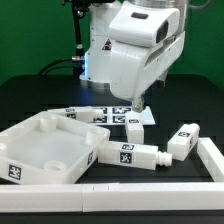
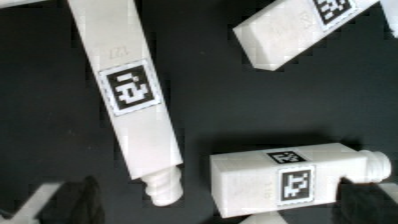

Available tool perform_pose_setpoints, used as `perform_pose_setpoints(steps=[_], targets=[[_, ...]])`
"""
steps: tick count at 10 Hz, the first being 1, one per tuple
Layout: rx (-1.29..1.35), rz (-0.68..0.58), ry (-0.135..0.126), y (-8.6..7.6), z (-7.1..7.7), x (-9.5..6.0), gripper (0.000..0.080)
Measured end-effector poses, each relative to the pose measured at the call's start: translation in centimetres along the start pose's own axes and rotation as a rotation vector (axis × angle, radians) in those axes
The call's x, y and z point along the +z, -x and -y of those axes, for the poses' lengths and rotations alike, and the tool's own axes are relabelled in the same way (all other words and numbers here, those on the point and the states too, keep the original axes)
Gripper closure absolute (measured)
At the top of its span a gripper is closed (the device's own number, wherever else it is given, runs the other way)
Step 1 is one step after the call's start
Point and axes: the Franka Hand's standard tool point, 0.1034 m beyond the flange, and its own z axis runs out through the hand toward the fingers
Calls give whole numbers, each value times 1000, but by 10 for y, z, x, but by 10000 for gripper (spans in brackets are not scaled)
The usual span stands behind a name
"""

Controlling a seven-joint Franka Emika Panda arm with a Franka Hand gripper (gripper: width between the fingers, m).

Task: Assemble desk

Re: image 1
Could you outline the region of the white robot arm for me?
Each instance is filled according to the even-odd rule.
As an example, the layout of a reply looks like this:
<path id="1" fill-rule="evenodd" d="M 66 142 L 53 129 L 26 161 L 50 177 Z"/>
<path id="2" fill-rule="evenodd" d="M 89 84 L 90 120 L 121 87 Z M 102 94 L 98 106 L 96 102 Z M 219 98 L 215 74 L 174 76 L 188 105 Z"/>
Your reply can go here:
<path id="1" fill-rule="evenodd" d="M 81 82 L 132 103 L 142 112 L 144 94 L 164 81 L 185 41 L 189 0 L 108 0 L 90 5 L 90 48 Z"/>

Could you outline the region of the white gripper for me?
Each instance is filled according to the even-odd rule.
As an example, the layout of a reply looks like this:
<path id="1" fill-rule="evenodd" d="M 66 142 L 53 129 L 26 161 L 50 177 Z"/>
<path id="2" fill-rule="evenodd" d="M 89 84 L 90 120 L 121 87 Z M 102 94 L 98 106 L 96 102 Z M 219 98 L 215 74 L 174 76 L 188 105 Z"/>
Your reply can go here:
<path id="1" fill-rule="evenodd" d="M 141 95 L 181 55 L 185 18 L 186 0 L 126 0 L 111 21 L 110 90 L 133 101 L 134 112 L 145 109 Z"/>

